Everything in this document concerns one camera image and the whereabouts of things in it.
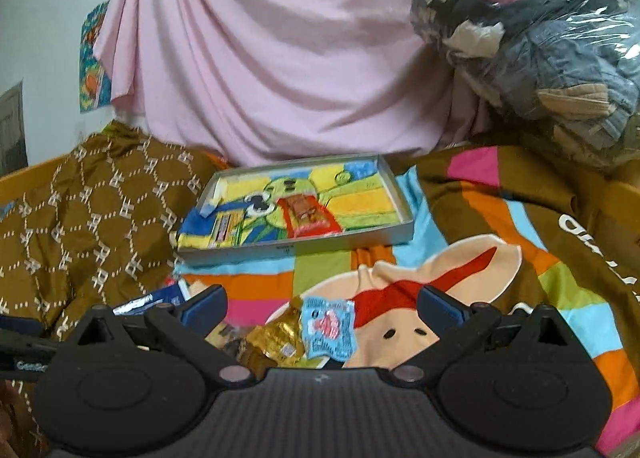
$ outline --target tray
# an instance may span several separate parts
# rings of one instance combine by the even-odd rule
[[[382,156],[329,156],[214,174],[178,233],[178,253],[192,265],[237,263],[396,245],[413,233]]]

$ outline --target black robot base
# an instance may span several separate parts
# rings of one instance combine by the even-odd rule
[[[64,343],[4,317],[0,377],[37,380],[50,458],[601,456],[609,388],[558,311],[503,316],[429,286],[417,309],[440,340],[394,370],[262,380],[204,340],[222,287],[144,316],[94,307]]]

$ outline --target light blue stripe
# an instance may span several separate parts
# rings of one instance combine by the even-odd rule
[[[527,212],[524,209],[524,204],[511,200],[504,201],[507,203],[507,207],[509,208],[509,212],[511,214],[511,219],[513,219],[513,223],[515,224],[516,229],[518,230],[520,235],[525,239],[528,239],[539,249],[548,252],[545,244],[542,242],[542,239],[540,239],[538,232],[531,223],[529,216],[527,216]]]
[[[613,312],[608,303],[561,310],[560,314],[571,326],[592,359],[622,348]]]
[[[414,237],[392,248],[398,266],[417,268],[430,257],[441,253],[448,244],[431,215],[415,167],[396,178],[414,214]]]
[[[283,272],[293,272],[295,263],[294,257],[283,257],[281,259],[254,259],[243,261],[242,263],[226,263],[211,266],[189,266],[187,264],[177,264],[174,272],[185,274],[194,273],[196,275],[277,275]]]

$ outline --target wooden board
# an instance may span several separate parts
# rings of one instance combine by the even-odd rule
[[[25,192],[48,184],[65,156],[15,171],[0,178],[0,205],[20,198]]]

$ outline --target brown cloth with white pattern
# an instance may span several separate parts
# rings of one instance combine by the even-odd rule
[[[222,167],[118,122],[90,136],[0,221],[0,313],[39,319],[63,339],[90,306],[157,289],[178,259],[169,232]],[[15,387],[25,404],[2,402],[2,411],[27,415],[31,388]],[[10,442],[33,456],[42,438],[21,418]]]

